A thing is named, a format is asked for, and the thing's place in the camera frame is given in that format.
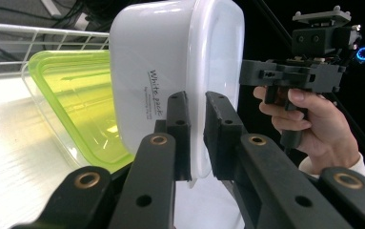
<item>human hand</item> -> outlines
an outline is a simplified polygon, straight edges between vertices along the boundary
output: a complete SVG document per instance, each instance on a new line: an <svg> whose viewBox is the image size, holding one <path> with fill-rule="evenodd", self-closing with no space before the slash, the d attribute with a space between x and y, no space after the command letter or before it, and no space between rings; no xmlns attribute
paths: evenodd
<svg viewBox="0 0 365 229"><path fill-rule="evenodd" d="M282 130L302 131L297 150L306 153L312 164L313 174L332 166L352 167L359 160L357 141L344 114L322 95L289 89L288 99L298 108L305 108L307 120L300 111L285 111L284 107L265 104L266 88L256 87L253 95L262 99L259 110L272 117L272 124Z"/></svg>

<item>white plastic container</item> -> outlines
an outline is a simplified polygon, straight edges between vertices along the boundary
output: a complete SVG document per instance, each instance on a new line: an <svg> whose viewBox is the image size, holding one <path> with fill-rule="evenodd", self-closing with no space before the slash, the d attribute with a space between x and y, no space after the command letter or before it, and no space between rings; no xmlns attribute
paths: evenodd
<svg viewBox="0 0 365 229"><path fill-rule="evenodd" d="M244 16L232 0L137 4L116 16L110 31L112 88L119 133L130 152L166 119L171 94L185 91L191 119L191 173L206 177L205 92L237 106Z"/></svg>

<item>plastic container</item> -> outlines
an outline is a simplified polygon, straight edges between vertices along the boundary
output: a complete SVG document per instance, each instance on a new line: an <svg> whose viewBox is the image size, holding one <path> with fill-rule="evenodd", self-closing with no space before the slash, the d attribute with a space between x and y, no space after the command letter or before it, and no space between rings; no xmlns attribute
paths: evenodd
<svg viewBox="0 0 365 229"><path fill-rule="evenodd" d="M133 161L117 130L108 51L39 52L26 69L23 79L69 162L114 172Z"/></svg>
<svg viewBox="0 0 365 229"><path fill-rule="evenodd" d="M171 94L185 91L191 120L191 173L211 169L203 131L207 91L238 102L244 16L232 0L160 1L126 7L110 31L119 133L131 152L165 119Z"/></svg>

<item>white shelf surface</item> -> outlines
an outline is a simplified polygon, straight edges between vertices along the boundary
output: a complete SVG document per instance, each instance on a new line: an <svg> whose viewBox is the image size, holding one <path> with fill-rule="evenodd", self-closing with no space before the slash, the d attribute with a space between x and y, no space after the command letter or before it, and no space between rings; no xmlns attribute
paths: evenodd
<svg viewBox="0 0 365 229"><path fill-rule="evenodd" d="M72 170L20 75L0 77L0 228L37 219Z"/></svg>

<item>translucent green lid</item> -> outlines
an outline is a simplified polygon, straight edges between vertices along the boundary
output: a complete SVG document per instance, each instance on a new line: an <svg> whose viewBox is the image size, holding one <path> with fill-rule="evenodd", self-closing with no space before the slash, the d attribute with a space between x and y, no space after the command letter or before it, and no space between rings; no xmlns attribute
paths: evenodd
<svg viewBox="0 0 365 229"><path fill-rule="evenodd" d="M39 52L28 71L88 163L114 172L133 161L117 130L108 51Z"/></svg>

